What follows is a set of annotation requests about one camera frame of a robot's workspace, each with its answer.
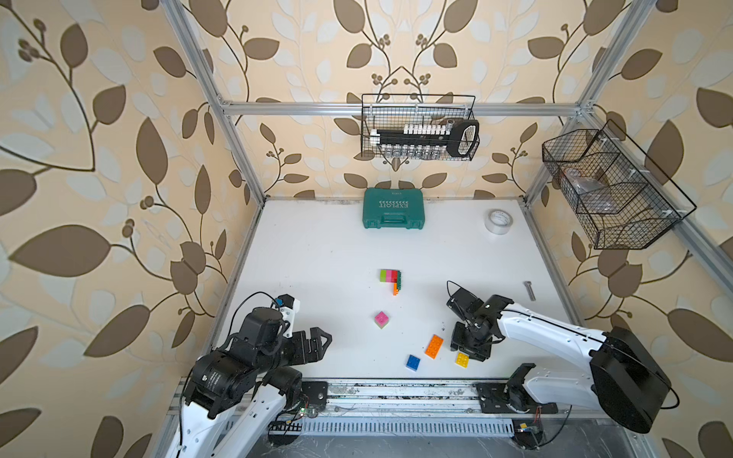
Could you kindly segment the long orange lego brick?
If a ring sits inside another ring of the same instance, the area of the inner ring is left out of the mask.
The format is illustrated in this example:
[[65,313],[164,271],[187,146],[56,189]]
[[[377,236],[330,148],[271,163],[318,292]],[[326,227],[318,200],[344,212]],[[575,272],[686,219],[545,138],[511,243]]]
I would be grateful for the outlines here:
[[435,360],[442,348],[444,339],[438,335],[433,335],[429,340],[428,345],[425,348],[424,354],[429,358]]

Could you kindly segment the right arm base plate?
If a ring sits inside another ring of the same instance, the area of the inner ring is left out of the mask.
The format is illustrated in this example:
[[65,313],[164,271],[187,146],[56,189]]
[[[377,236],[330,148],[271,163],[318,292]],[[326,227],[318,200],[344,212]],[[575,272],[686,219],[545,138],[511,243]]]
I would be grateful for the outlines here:
[[536,402],[523,387],[510,387],[506,383],[475,384],[480,410],[484,414],[557,414],[555,403]]

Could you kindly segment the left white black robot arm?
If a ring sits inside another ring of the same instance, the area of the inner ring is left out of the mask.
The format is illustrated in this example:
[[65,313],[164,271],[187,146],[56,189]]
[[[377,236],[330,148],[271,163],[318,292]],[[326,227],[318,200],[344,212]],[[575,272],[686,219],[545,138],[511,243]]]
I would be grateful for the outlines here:
[[303,388],[299,366],[323,360],[332,337],[294,331],[297,308],[256,307],[238,332],[196,360],[179,398],[168,457],[244,457],[271,427],[288,427],[324,397]]

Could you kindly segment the yellow lego brick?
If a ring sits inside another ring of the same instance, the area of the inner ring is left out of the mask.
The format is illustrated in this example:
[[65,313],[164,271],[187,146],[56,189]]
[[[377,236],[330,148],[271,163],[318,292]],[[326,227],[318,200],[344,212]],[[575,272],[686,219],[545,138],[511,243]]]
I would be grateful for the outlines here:
[[455,358],[455,363],[462,368],[467,368],[469,366],[469,360],[470,358],[468,355],[458,352]]

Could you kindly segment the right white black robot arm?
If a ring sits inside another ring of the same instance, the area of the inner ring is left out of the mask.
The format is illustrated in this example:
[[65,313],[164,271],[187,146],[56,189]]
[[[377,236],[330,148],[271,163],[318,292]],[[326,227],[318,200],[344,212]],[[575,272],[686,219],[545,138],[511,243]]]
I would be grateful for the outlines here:
[[557,405],[604,412],[621,427],[649,433],[665,400],[675,392],[670,379],[637,336],[623,327],[600,331],[566,324],[492,295],[483,301],[455,282],[447,283],[448,308],[457,316],[450,348],[477,362],[511,340],[543,349],[574,366],[557,372],[521,364],[503,384],[476,387],[483,411],[553,413]]

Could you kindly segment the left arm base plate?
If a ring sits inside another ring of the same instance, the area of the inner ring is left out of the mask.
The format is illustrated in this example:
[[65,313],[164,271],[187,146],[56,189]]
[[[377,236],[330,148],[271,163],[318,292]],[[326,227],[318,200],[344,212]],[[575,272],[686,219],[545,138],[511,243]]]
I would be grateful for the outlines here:
[[284,390],[285,412],[306,410],[320,413],[326,409],[328,403],[328,382],[326,381],[297,381]]

